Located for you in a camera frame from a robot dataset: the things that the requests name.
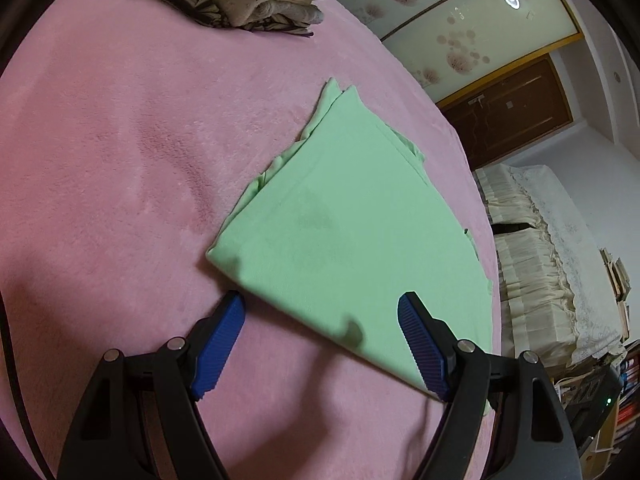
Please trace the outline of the dark brown wooden door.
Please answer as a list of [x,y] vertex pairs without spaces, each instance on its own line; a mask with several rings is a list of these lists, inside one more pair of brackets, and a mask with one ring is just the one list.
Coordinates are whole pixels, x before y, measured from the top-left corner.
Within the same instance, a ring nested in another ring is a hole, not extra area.
[[548,54],[442,108],[471,169],[485,167],[573,122]]

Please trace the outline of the stack of books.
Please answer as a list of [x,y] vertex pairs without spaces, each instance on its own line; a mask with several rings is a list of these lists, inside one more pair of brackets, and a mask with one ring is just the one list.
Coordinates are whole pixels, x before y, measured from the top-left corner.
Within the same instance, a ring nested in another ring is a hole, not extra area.
[[613,256],[606,248],[600,249],[608,279],[612,285],[614,296],[617,301],[626,301],[631,292],[630,277],[624,267],[621,258],[613,259]]

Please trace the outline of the floral sliding wardrobe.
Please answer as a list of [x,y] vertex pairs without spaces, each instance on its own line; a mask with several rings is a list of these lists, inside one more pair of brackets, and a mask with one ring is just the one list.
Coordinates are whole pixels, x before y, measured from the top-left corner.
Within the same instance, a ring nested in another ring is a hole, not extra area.
[[579,35],[565,0],[342,0],[439,102]]

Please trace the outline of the pink bed blanket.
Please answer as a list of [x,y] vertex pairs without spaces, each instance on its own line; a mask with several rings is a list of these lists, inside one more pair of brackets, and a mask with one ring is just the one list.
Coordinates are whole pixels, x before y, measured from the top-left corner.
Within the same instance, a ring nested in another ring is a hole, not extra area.
[[[157,0],[55,0],[1,78],[1,292],[32,428],[58,466],[103,353],[153,351],[227,288],[205,253],[329,79],[416,144],[494,242],[448,122],[335,0],[314,36],[210,29]],[[442,408],[250,299],[200,410],[235,479],[409,479]]]

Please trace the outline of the light green t-shirt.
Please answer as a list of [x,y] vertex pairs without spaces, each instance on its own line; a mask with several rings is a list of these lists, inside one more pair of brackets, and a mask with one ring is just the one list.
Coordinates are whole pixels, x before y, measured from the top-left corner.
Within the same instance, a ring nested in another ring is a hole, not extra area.
[[248,292],[409,385],[423,382],[397,319],[428,312],[492,347],[492,284],[416,144],[323,87],[298,140],[247,185],[207,251]]

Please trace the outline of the cream lace covered furniture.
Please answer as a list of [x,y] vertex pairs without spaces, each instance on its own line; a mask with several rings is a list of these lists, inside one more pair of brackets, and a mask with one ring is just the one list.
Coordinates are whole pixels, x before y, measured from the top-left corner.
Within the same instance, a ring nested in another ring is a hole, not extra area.
[[532,350],[555,375],[625,354],[600,250],[555,173],[499,164],[474,178],[494,231],[503,354]]

